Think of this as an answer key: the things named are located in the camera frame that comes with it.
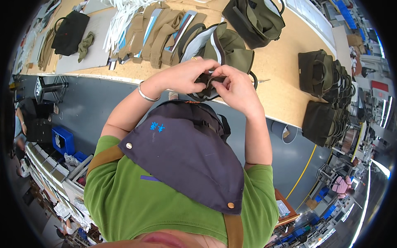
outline navy apron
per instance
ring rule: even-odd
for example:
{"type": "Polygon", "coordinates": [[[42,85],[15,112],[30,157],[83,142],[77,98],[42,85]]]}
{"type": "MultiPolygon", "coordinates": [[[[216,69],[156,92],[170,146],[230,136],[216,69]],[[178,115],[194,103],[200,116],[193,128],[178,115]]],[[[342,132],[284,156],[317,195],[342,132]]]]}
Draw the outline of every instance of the navy apron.
{"type": "MultiPolygon", "coordinates": [[[[221,119],[222,122],[206,104],[184,100],[164,102],[150,111],[118,147],[95,156],[87,175],[95,167],[125,154],[159,181],[222,212],[226,224],[226,216],[236,215],[239,223],[235,225],[240,225],[242,232],[243,167],[226,143],[230,127],[224,116],[221,119]]],[[[233,239],[228,225],[226,229],[228,239],[233,239]]],[[[241,247],[242,242],[241,237],[234,247],[241,247]]]]}

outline green t-shirt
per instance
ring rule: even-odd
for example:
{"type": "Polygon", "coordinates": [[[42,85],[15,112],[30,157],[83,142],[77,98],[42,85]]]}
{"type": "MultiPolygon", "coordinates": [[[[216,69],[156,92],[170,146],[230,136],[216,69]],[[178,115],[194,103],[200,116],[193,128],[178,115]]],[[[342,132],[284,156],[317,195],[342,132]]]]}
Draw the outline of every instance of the green t-shirt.
{"type": "MultiPolygon", "coordinates": [[[[119,142],[113,136],[101,137],[95,155],[119,142]]],[[[142,233],[175,229],[208,235],[227,244],[222,213],[162,182],[141,179],[142,175],[150,176],[126,156],[90,172],[84,189],[84,202],[107,241],[133,239],[142,233]]],[[[244,247],[262,248],[279,217],[273,169],[267,165],[255,165],[244,171],[244,180],[241,211],[244,247]]]]}

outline silver bangle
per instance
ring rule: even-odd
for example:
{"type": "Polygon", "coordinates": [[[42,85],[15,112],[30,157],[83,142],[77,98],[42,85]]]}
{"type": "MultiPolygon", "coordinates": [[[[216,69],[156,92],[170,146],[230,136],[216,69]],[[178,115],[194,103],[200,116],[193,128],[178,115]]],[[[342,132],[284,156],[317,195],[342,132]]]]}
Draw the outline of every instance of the silver bangle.
{"type": "Polygon", "coordinates": [[[145,98],[146,100],[148,100],[148,101],[150,101],[150,102],[157,102],[158,100],[160,100],[161,95],[160,95],[157,99],[152,99],[152,98],[149,98],[149,97],[145,96],[145,95],[142,93],[142,91],[141,91],[141,84],[142,84],[143,82],[144,82],[144,81],[140,82],[139,85],[138,85],[139,94],[141,94],[141,96],[142,96],[143,98],[145,98]]]}

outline woman in pink shirt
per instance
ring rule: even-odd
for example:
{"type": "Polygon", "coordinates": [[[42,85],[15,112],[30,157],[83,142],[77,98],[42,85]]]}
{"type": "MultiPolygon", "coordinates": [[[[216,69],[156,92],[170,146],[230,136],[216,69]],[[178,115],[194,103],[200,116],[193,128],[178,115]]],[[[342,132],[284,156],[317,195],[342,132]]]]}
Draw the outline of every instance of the woman in pink shirt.
{"type": "Polygon", "coordinates": [[[347,195],[354,195],[355,190],[351,188],[351,179],[349,176],[346,176],[345,179],[343,179],[341,176],[338,176],[333,184],[332,191],[338,193],[338,199],[345,198],[347,195]]]}

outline woman's left hand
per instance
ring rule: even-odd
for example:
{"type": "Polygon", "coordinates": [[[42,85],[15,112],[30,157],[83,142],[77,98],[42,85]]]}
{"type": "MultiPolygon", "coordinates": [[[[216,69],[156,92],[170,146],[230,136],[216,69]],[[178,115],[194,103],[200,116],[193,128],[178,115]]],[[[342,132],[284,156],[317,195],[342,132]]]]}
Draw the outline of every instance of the woman's left hand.
{"type": "Polygon", "coordinates": [[[195,83],[202,73],[208,73],[211,68],[218,68],[220,64],[215,60],[204,60],[201,57],[188,60],[176,66],[165,69],[150,79],[162,82],[161,87],[182,94],[197,93],[206,88],[204,83],[195,83]]]}

